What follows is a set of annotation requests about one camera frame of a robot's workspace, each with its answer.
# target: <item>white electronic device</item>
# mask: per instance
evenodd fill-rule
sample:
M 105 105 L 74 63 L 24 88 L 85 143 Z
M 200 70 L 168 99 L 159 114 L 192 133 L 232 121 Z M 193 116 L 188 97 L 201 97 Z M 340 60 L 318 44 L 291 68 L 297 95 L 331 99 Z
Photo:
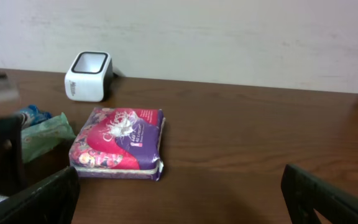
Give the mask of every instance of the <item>white electronic device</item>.
M 108 53 L 79 53 L 65 76 L 66 95 L 76 101 L 102 101 L 109 92 L 112 78 Z

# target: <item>white wall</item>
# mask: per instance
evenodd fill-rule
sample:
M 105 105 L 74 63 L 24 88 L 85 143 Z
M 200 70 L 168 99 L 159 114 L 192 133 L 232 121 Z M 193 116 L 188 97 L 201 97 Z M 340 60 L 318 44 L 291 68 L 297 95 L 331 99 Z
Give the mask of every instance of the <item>white wall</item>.
M 0 67 L 358 93 L 358 0 L 0 0 Z

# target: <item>green plastic bag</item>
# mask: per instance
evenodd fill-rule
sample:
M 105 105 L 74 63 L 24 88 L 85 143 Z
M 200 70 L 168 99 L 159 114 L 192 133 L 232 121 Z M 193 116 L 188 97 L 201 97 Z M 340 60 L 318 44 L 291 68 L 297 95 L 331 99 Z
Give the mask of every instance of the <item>green plastic bag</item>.
M 63 140 L 74 139 L 75 135 L 62 113 L 40 124 L 22 130 L 23 163 L 51 151 Z

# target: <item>brown table surface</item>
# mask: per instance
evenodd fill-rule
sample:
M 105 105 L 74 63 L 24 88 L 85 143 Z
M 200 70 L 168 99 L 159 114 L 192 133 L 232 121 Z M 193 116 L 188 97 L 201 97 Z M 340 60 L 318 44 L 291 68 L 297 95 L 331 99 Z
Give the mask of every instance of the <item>brown table surface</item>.
M 80 103 L 66 97 L 62 73 L 6 71 L 22 100 L 0 115 L 33 103 L 64 112 L 76 133 L 95 106 L 167 118 L 162 179 L 82 179 L 73 223 L 289 223 L 287 163 L 358 197 L 358 95 L 121 78 L 108 101 Z M 29 173 L 67 165 L 67 149 L 54 153 Z

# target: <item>device logo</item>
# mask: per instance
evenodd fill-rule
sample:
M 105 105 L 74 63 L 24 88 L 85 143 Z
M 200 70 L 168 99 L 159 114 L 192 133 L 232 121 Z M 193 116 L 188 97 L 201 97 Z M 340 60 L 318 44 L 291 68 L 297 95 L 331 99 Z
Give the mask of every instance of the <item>device logo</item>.
M 71 94 L 74 96 L 75 95 L 75 82 L 73 81 L 69 81 L 70 82 L 70 90 L 71 90 Z

